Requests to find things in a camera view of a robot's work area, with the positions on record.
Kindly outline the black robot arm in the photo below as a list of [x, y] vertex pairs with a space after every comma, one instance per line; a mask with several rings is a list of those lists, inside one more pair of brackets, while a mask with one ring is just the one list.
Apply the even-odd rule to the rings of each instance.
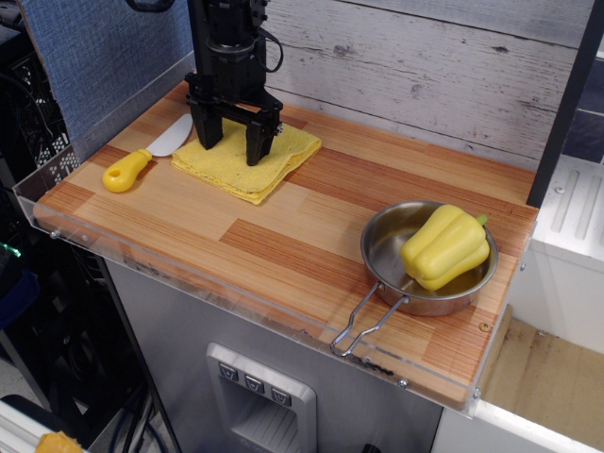
[[283, 105], [265, 90], [266, 1], [190, 1], [195, 71], [185, 76], [193, 125], [202, 146], [223, 139], [223, 121], [245, 126], [246, 163], [268, 156], [280, 133]]

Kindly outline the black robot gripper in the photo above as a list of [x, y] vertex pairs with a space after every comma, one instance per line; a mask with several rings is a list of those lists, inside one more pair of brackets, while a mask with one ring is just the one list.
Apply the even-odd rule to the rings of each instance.
[[246, 125], [246, 163], [257, 165], [270, 153], [273, 139], [282, 131], [279, 118], [282, 104], [265, 90], [266, 77], [277, 71], [267, 65], [267, 41], [226, 46], [232, 65], [232, 91], [222, 105], [190, 99], [190, 110], [198, 140], [204, 149], [212, 149], [223, 138], [222, 120]]

